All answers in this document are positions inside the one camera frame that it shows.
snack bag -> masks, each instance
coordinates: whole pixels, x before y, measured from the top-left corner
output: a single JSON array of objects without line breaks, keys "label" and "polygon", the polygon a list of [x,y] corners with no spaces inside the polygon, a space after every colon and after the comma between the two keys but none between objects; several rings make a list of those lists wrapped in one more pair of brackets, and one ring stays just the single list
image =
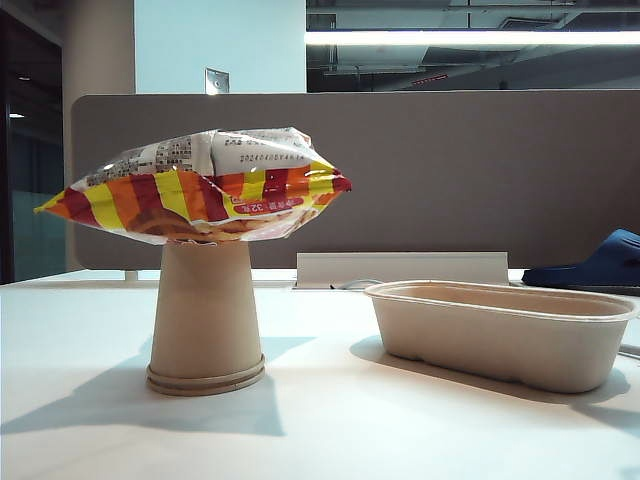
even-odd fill
[{"label": "snack bag", "polygon": [[345,190],[294,128],[211,130],[123,152],[35,211],[155,245],[268,240]]}]

blue slipper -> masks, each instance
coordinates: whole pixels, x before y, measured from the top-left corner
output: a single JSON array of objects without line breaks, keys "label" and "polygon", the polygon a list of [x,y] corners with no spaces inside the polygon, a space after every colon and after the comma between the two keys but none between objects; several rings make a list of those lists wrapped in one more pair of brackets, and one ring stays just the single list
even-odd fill
[{"label": "blue slipper", "polygon": [[640,236],[618,229],[584,262],[533,268],[522,281],[536,287],[639,287]]}]

container rim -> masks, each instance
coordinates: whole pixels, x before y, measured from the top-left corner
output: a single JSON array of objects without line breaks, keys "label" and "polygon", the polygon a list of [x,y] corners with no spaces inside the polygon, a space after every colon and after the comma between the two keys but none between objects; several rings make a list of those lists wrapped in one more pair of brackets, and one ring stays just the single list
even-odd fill
[{"label": "container rim", "polygon": [[[393,293],[385,293],[385,290],[393,289],[396,287],[411,287],[411,286],[424,286],[424,285],[442,285],[451,286],[461,289],[475,289],[475,290],[492,290],[492,291],[507,291],[516,292],[524,295],[535,295],[537,293],[544,293],[545,296],[552,297],[572,297],[584,301],[599,301],[618,306],[624,306],[629,309],[628,312],[618,313],[613,315],[571,315],[571,314],[558,314],[548,312],[537,312],[534,310],[519,310],[515,308],[504,307],[492,307],[488,305],[479,305],[475,303],[460,303],[449,302],[446,300],[434,300],[429,298],[411,297],[406,295],[394,295]],[[496,313],[503,313],[509,315],[518,315],[523,317],[539,317],[548,320],[556,321],[570,321],[570,322],[584,322],[584,323],[615,323],[626,322],[632,318],[637,317],[640,314],[640,304],[637,304],[631,300],[621,298],[620,296],[610,295],[605,293],[595,292],[583,292],[574,290],[561,290],[539,287],[519,287],[511,285],[497,285],[497,284],[484,284],[484,283],[469,283],[469,282],[455,282],[446,280],[408,280],[398,282],[387,282],[377,285],[372,285],[364,290],[364,294],[373,299],[391,300],[405,303],[419,303],[427,305],[439,305],[445,307],[456,307],[473,310],[485,310]]]}]

desk partition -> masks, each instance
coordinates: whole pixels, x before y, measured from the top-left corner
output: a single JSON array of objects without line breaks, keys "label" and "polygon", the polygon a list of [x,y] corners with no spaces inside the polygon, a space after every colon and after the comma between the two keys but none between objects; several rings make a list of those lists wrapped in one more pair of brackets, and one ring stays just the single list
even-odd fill
[{"label": "desk partition", "polygon": [[[640,232],[640,91],[91,95],[72,110],[74,178],[129,148],[220,128],[294,126],[353,182],[253,266],[296,252],[507,251],[512,268]],[[161,248],[75,225],[87,268],[157,269]]]}]

ceiling light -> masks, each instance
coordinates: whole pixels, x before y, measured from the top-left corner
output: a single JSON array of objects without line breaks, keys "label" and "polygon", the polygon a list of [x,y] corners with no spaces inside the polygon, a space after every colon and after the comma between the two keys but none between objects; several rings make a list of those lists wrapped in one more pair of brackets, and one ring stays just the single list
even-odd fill
[{"label": "ceiling light", "polygon": [[402,30],[306,32],[307,45],[640,45],[640,31]]}]

